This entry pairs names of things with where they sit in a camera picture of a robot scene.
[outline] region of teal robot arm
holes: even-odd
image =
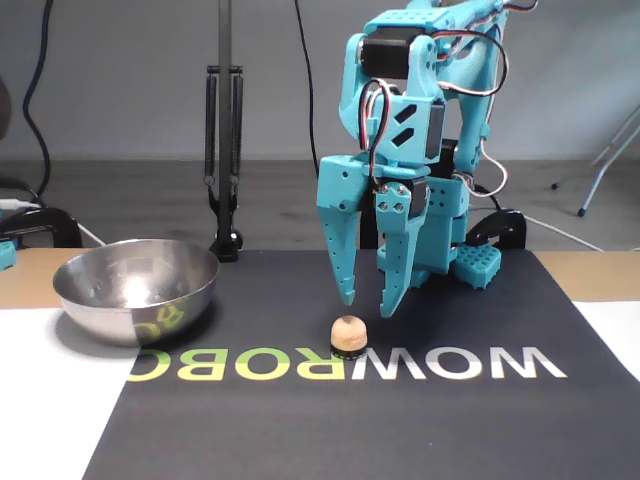
[[[320,163],[317,206],[347,305],[355,297],[360,216],[375,209],[385,239],[377,255],[385,274],[383,317],[392,316],[406,291],[430,275],[452,272],[485,288],[501,263],[499,250],[465,245],[465,235],[468,182],[489,137],[493,94],[501,85],[497,72],[509,4],[437,5],[414,0],[405,9],[388,10],[348,41],[339,114],[362,152]],[[406,81],[406,90],[387,95],[382,79]],[[371,91],[372,85],[380,88]],[[454,99],[462,129],[458,139],[443,139],[447,105]]]

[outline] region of black mat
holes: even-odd
[[[126,385],[85,478],[639,478],[639,385],[534,255],[507,252],[486,291],[430,281],[380,319],[382,276],[370,253],[360,254],[352,308],[339,302],[325,252],[243,252],[224,265],[199,335],[173,346],[163,375]],[[345,313],[367,321],[385,368],[391,349],[405,348],[426,379],[402,360],[395,379],[382,379],[370,359],[363,380],[352,379],[353,363],[344,380],[302,378],[296,348],[328,358],[331,324]],[[460,350],[430,369],[425,356],[440,347]],[[492,371],[491,347],[521,366],[523,347],[535,348],[550,363],[518,372],[494,362]],[[243,378],[236,359],[254,348],[284,352],[286,373]],[[180,356],[193,349],[228,349],[221,380],[179,377]],[[133,373],[156,365],[141,356]],[[257,373],[276,365],[270,354],[249,362]],[[471,378],[445,378],[456,373]]]

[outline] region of wall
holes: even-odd
[[[345,42],[401,0],[300,0],[316,84],[321,154],[354,150],[337,108]],[[293,0],[235,1],[245,66],[247,158],[309,158],[307,85]],[[0,75],[14,119],[0,159],[39,158],[20,104],[44,0],[0,0]],[[56,0],[32,115],[57,158],[201,159],[204,71],[216,62],[214,0]],[[512,14],[511,75],[488,150],[504,159],[592,156],[640,102],[640,2],[541,0]],[[455,131],[455,115],[447,126]],[[640,153],[639,142],[633,150]]]

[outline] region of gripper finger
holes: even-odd
[[[358,213],[326,208],[320,209],[320,218],[340,296],[345,305],[351,305],[356,295],[353,269],[360,216]]]
[[[413,259],[420,227],[426,217],[426,206],[411,211],[412,193],[401,183],[384,185],[376,195],[378,229],[385,234],[385,272],[380,313],[388,318],[396,311],[411,283]]]
[[[367,185],[361,160],[347,155],[325,157],[318,179],[318,214],[342,301],[355,298],[354,266],[360,220],[359,205]]]

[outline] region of wire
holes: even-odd
[[[453,83],[444,82],[444,81],[438,82],[438,85],[443,90],[450,90],[452,92],[462,93],[464,95],[471,95],[473,97],[489,97],[491,95],[498,93],[502,88],[502,86],[504,85],[505,81],[507,80],[507,75],[509,74],[509,57],[507,56],[507,52],[504,50],[504,47],[498,40],[496,40],[490,35],[487,35],[486,33],[476,32],[473,30],[437,30],[432,35],[432,38],[436,40],[438,38],[443,38],[443,37],[462,37],[462,36],[483,38],[485,40],[489,40],[491,43],[493,43],[498,47],[498,49],[500,50],[500,55],[502,56],[502,62],[503,62],[502,78],[500,79],[500,82],[498,83],[498,85],[495,85],[491,90],[480,90],[480,91],[470,90],[468,88],[464,88],[459,85],[455,85]]]
[[[604,252],[603,249],[601,249],[600,247],[596,247],[595,245],[582,240],[581,238],[576,237],[575,235],[571,235],[570,233],[565,232],[564,230],[560,230],[558,227],[554,227],[553,225],[549,225],[548,223],[544,223],[541,222],[540,220],[536,220],[535,218],[529,217],[527,215],[523,215],[524,218],[526,218],[527,220],[529,220],[531,223],[535,223],[536,225],[539,225],[543,228],[546,228],[548,230],[551,230],[552,232],[558,233],[564,237],[567,237],[570,240],[573,240],[574,242],[580,243],[582,245],[584,245],[585,247],[590,248],[591,250],[595,250],[596,252]]]
[[[369,87],[377,83],[379,88],[367,98],[367,91]],[[384,102],[382,105],[382,115],[380,117],[380,125],[378,127],[378,131],[376,132],[376,136],[373,139],[371,144],[371,148],[369,148],[369,135],[367,133],[367,120],[369,119],[372,111],[373,104],[379,94],[382,94]],[[375,169],[375,161],[376,161],[376,151],[378,149],[378,144],[380,140],[384,136],[387,127],[389,125],[389,114],[391,111],[391,86],[382,79],[373,78],[367,81],[362,87],[362,91],[360,93],[360,100],[358,102],[358,140],[360,141],[360,148],[362,151],[369,150],[369,176],[377,183],[377,180],[374,176]]]
[[[538,0],[535,0],[532,5],[528,7],[522,7],[520,5],[514,5],[509,1],[504,2],[504,8],[506,10],[514,10],[516,12],[532,12],[538,6]]]
[[[473,186],[473,189],[476,192],[489,193],[489,190],[484,188],[482,185],[478,185],[477,183]],[[493,202],[493,206],[495,207],[496,211],[499,212],[500,210],[502,210],[502,207],[500,206],[500,203],[498,202],[498,199],[494,195],[489,196],[489,198]]]
[[[78,223],[78,228],[80,230],[82,230],[84,233],[87,234],[87,236],[89,236],[94,242],[96,242],[98,245],[100,245],[101,247],[106,246],[107,244],[105,242],[103,242],[102,240],[100,240],[96,235],[94,235],[93,233],[91,233],[91,231],[85,227],[84,225],[82,225],[81,223]]]
[[[316,178],[320,175],[320,165],[318,164],[318,155],[316,154],[316,140],[313,128],[313,76],[311,74],[311,61],[309,60],[309,51],[307,50],[307,40],[304,35],[304,26],[302,24],[302,15],[300,14],[300,5],[298,0],[293,0],[296,7],[296,16],[298,17],[298,28],[300,29],[300,40],[302,42],[302,50],[304,51],[304,60],[307,64],[307,81],[309,83],[309,142],[311,143],[311,155],[313,156],[313,166],[316,169]]]
[[[493,192],[478,193],[476,189],[473,187],[473,178],[469,178],[468,176],[465,176],[464,174],[461,174],[461,173],[454,173],[453,176],[462,180],[462,183],[464,184],[464,186],[467,188],[467,190],[469,190],[469,193],[474,197],[489,198],[500,193],[504,189],[504,187],[507,185],[507,181],[509,180],[509,172],[507,171],[506,168],[504,168],[504,166],[499,161],[487,155],[487,152],[484,150],[484,140],[480,142],[480,150],[482,151],[482,155],[484,155],[484,157],[487,160],[493,163],[502,172],[502,182],[500,183],[500,186],[498,188],[496,188]]]
[[[47,144],[44,141],[40,130],[38,130],[38,127],[31,118],[31,114],[29,113],[29,104],[31,103],[31,98],[36,91],[36,87],[38,86],[38,82],[40,81],[40,77],[42,76],[42,70],[44,69],[45,60],[47,59],[47,47],[49,44],[49,20],[51,18],[52,8],[53,0],[47,0],[42,14],[42,34],[40,37],[40,55],[38,56],[38,64],[36,65],[36,70],[33,73],[33,78],[31,79],[31,83],[29,84],[29,88],[27,89],[27,93],[25,94],[24,101],[22,103],[22,113],[25,120],[27,121],[27,124],[31,128],[31,131],[38,140],[40,150],[42,150],[42,157],[44,158],[44,177],[42,178],[42,182],[40,183],[40,186],[37,190],[37,194],[39,197],[42,196],[44,191],[47,189],[47,185],[49,185],[49,179],[51,178],[51,157],[49,156],[49,149],[47,148]]]
[[[23,192],[27,192],[32,197],[31,203],[37,203],[43,207],[46,207],[44,201],[38,196],[38,194],[26,182],[23,182],[22,180],[0,176],[0,188],[22,190]]]

